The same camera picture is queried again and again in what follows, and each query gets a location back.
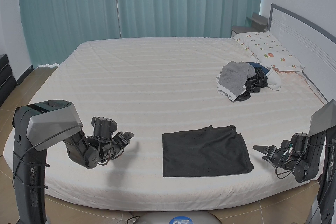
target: gray cloth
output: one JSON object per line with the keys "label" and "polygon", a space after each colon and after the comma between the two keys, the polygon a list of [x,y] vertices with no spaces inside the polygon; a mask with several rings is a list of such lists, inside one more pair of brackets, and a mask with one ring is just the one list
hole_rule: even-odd
{"label": "gray cloth", "polygon": [[249,63],[232,61],[223,66],[218,83],[237,98],[242,93],[246,80],[254,75],[254,67]]}

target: folded black pants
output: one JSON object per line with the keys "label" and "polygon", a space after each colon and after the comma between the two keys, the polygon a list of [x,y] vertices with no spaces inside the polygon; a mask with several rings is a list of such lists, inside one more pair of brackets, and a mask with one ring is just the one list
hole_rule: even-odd
{"label": "folded black pants", "polygon": [[237,175],[253,169],[233,125],[163,134],[162,146],[164,177]]}

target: mattress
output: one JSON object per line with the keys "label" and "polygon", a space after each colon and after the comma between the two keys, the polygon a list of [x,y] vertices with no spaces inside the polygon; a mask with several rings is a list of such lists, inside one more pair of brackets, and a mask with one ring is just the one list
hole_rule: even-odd
{"label": "mattress", "polygon": [[[247,204],[299,186],[292,175],[278,179],[252,146],[279,147],[294,133],[308,132],[311,115],[323,104],[294,72],[279,74],[281,91],[263,88],[243,102],[217,93],[222,66],[250,56],[231,38],[125,38],[78,46],[31,103],[71,101],[86,135],[93,132],[91,118],[103,116],[114,119],[118,131],[135,137],[120,158],[91,170],[72,162],[64,143],[50,147],[46,193],[102,209],[205,210]],[[163,133],[231,124],[246,142],[251,173],[163,177]],[[4,150],[10,167],[13,137],[14,131]]]}

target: robotic arm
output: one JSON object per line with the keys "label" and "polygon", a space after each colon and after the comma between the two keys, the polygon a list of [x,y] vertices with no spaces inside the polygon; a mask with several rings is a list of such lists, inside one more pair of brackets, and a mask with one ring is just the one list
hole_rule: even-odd
{"label": "robotic arm", "polygon": [[[283,140],[280,148],[276,146],[253,146],[266,156],[263,159],[275,167],[278,178],[285,178],[292,173],[297,182],[313,179],[320,167],[320,157],[325,144],[325,162],[320,181],[320,189],[313,203],[306,224],[331,224],[336,199],[336,101],[333,99],[316,111],[310,120],[309,133],[296,133],[291,141]],[[279,177],[278,167],[287,172]]]}
{"label": "robotic arm", "polygon": [[44,204],[47,148],[63,141],[69,158],[88,168],[116,159],[134,134],[118,132],[117,123],[93,117],[92,136],[86,137],[75,106],[64,100],[19,107],[15,110],[13,187],[20,219],[17,224],[50,224]]}

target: black garment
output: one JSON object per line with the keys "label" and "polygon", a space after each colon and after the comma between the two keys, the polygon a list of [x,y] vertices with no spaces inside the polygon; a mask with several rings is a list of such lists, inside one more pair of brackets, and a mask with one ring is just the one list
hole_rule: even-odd
{"label": "black garment", "polygon": [[237,175],[253,169],[233,125],[163,134],[162,146],[164,177]]}
{"label": "black garment", "polygon": [[257,93],[260,88],[267,87],[267,76],[262,67],[254,67],[254,70],[256,75],[246,80],[246,91],[236,98],[237,101],[245,101],[251,97],[250,92]]}

